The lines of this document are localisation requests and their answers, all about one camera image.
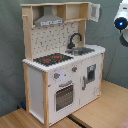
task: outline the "oven handle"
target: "oven handle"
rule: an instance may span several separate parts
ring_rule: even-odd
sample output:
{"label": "oven handle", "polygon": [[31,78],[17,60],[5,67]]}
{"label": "oven handle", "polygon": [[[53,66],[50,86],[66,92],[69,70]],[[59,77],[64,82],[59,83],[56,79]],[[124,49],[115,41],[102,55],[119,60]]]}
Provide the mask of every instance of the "oven handle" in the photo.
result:
{"label": "oven handle", "polygon": [[82,87],[82,90],[85,90],[87,84],[87,79],[85,78],[85,76],[83,76],[83,80],[84,80],[84,87]]}
{"label": "oven handle", "polygon": [[66,87],[72,83],[72,80],[68,81],[66,84],[61,84],[59,87]]}

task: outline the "oven window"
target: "oven window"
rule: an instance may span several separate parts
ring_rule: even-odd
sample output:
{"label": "oven window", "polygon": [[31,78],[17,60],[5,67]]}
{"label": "oven window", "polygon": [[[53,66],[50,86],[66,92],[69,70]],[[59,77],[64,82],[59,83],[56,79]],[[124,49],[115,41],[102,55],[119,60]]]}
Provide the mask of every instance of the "oven window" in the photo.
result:
{"label": "oven window", "polygon": [[56,111],[73,103],[73,85],[56,92]]}

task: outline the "gray wall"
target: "gray wall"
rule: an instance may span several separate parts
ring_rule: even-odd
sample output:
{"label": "gray wall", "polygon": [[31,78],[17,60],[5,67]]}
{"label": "gray wall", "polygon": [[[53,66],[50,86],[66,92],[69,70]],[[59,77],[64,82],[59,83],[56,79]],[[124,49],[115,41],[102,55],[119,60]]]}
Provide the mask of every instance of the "gray wall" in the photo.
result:
{"label": "gray wall", "polygon": [[[0,116],[16,110],[21,101],[25,102],[22,66],[25,51],[20,4],[43,2],[53,0],[0,0]],[[106,48],[103,79],[128,88],[128,48],[119,43],[119,33],[113,26],[121,0],[91,2],[101,4],[103,15],[98,23],[87,21],[86,43]]]}

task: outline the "metal sink basin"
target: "metal sink basin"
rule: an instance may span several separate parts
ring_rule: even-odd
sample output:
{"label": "metal sink basin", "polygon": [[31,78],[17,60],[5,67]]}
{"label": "metal sink basin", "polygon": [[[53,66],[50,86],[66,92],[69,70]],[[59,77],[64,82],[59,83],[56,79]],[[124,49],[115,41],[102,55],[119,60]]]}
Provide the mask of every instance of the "metal sink basin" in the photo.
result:
{"label": "metal sink basin", "polygon": [[80,56],[80,55],[88,54],[88,53],[94,52],[94,51],[95,51],[94,49],[78,47],[78,48],[66,50],[65,53],[72,54],[75,56]]}

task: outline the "table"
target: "table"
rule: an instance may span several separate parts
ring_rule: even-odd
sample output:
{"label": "table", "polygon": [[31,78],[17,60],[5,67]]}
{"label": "table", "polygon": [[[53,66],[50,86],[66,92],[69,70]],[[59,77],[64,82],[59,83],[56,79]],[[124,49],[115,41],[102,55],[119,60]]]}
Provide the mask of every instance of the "table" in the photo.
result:
{"label": "table", "polygon": [[[44,128],[44,125],[23,109],[0,118],[0,128]],[[69,118],[64,118],[50,128],[81,128]]]}
{"label": "table", "polygon": [[128,118],[128,89],[102,81],[102,95],[71,117],[87,128],[115,128]]}

